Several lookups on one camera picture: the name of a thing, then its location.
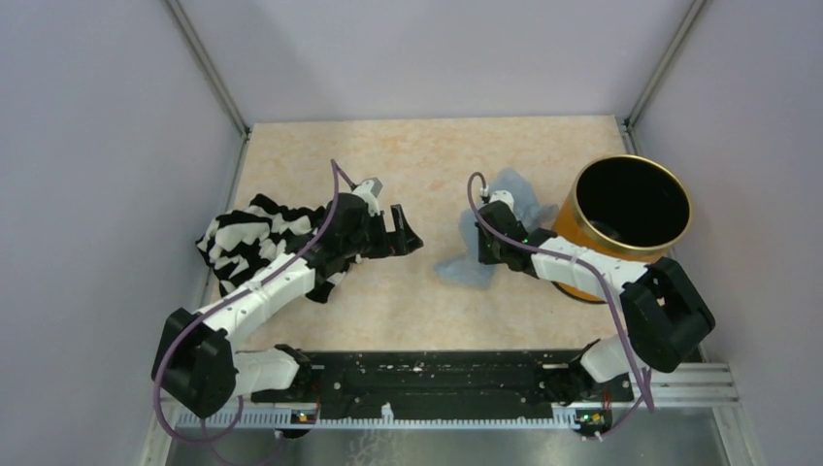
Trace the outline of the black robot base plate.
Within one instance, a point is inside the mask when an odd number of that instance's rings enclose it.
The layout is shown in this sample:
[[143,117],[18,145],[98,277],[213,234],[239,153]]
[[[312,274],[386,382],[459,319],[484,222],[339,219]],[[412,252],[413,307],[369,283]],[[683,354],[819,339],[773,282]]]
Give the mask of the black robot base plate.
[[549,419],[573,403],[631,402],[628,376],[596,384],[575,349],[305,351],[288,389],[256,404],[318,406],[324,420],[371,419],[388,405],[400,420]]

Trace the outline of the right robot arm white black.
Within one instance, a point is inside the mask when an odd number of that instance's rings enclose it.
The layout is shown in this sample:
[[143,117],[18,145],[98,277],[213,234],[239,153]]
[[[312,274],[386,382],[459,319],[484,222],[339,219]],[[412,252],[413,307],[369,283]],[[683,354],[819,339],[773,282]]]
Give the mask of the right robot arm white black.
[[715,328],[708,305],[673,259],[620,259],[552,230],[527,231],[502,200],[487,200],[473,213],[480,262],[569,285],[609,306],[615,335],[587,345],[549,378],[547,387],[562,404],[594,400],[626,374],[637,376],[647,397],[651,372],[673,372]]

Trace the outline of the orange gold-rimmed trash bin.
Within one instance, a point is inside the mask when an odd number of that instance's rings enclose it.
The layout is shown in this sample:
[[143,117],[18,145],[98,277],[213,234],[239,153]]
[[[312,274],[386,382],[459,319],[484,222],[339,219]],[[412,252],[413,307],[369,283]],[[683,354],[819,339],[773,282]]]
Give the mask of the orange gold-rimmed trash bin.
[[577,174],[551,229],[620,259],[654,263],[688,231],[691,199],[666,167],[644,157],[602,157]]

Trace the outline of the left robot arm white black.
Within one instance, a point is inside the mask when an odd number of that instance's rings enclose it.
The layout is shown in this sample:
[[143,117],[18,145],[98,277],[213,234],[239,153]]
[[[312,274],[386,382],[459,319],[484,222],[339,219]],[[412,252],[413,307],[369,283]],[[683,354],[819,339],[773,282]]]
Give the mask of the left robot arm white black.
[[241,351],[259,326],[291,301],[326,293],[327,282],[356,257],[409,255],[423,246],[403,208],[391,206],[387,230],[375,200],[336,195],[314,233],[288,243],[276,258],[235,291],[194,313],[178,309],[165,322],[152,368],[152,395],[168,393],[200,418],[236,397],[276,390],[288,401],[311,389],[311,363],[287,345]]

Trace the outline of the translucent blue plastic trash bag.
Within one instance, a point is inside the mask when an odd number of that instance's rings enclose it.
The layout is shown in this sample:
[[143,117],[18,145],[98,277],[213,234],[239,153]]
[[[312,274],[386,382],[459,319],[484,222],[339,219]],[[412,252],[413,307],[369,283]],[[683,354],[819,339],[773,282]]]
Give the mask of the translucent blue plastic trash bag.
[[[530,182],[511,167],[498,172],[488,183],[489,191],[504,190],[513,199],[513,213],[528,232],[551,223],[559,213],[556,204],[542,204]],[[470,209],[461,213],[458,231],[466,251],[437,262],[433,270],[445,283],[488,289],[497,270],[496,265],[481,264],[478,260],[478,237],[475,217]]]

